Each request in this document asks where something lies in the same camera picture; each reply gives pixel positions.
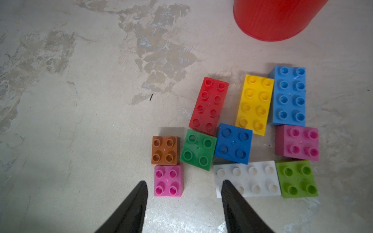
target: red cup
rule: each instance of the red cup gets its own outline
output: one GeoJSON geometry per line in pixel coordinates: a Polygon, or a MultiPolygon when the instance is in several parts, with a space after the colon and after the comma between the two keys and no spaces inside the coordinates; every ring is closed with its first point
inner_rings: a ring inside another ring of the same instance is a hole
{"type": "Polygon", "coordinates": [[[233,14],[247,35],[262,41],[295,36],[311,22],[327,0],[235,0],[233,14]]]}

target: pink lego brick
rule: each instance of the pink lego brick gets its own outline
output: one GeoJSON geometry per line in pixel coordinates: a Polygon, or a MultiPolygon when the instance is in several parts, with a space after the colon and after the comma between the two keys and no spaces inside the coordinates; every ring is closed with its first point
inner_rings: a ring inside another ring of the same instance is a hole
{"type": "Polygon", "coordinates": [[[184,191],[184,169],[180,163],[175,166],[154,167],[154,196],[181,197],[184,191]]]}
{"type": "Polygon", "coordinates": [[[302,160],[319,160],[319,130],[281,125],[276,128],[275,154],[302,160]]]}

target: brown lego brick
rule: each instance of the brown lego brick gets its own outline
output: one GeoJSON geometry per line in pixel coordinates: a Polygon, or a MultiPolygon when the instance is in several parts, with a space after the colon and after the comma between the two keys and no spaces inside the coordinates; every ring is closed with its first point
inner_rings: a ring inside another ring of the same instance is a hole
{"type": "Polygon", "coordinates": [[[154,136],[151,164],[177,165],[180,162],[180,137],[154,136]]]}

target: toy building block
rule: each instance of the toy building block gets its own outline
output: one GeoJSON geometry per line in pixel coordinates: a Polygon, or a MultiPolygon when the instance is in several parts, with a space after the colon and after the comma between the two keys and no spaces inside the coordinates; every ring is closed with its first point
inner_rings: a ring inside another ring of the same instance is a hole
{"type": "Polygon", "coordinates": [[[281,195],[275,161],[214,165],[214,176],[218,198],[222,197],[224,180],[229,180],[243,197],[281,195]]]}
{"type": "Polygon", "coordinates": [[[210,170],[216,138],[188,129],[180,161],[210,170]]]}
{"type": "Polygon", "coordinates": [[[236,126],[264,136],[273,91],[273,79],[246,75],[236,126]]]}
{"type": "Polygon", "coordinates": [[[252,137],[252,130],[220,124],[215,156],[236,163],[247,164],[252,137]]]}
{"type": "Polygon", "coordinates": [[[205,77],[189,128],[214,136],[229,83],[205,77]]]}
{"type": "Polygon", "coordinates": [[[184,168],[157,165],[154,167],[154,196],[181,197],[184,191],[184,168]]]}
{"type": "Polygon", "coordinates": [[[305,68],[276,66],[268,77],[275,80],[270,125],[305,126],[305,68]]]}
{"type": "Polygon", "coordinates": [[[283,198],[319,195],[309,161],[279,162],[276,168],[283,198]]]}
{"type": "Polygon", "coordinates": [[[319,160],[319,131],[316,128],[281,125],[276,128],[275,154],[302,160],[319,160]]]}
{"type": "Polygon", "coordinates": [[[176,165],[180,162],[180,137],[154,136],[151,164],[176,165]]]}

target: green lego brick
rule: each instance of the green lego brick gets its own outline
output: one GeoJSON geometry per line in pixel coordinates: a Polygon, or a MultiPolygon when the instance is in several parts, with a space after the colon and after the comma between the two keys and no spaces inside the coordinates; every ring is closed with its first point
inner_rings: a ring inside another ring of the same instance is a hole
{"type": "Polygon", "coordinates": [[[283,198],[319,196],[309,161],[279,162],[276,168],[283,198]]]}
{"type": "Polygon", "coordinates": [[[180,161],[210,170],[216,138],[188,129],[180,161]]]}

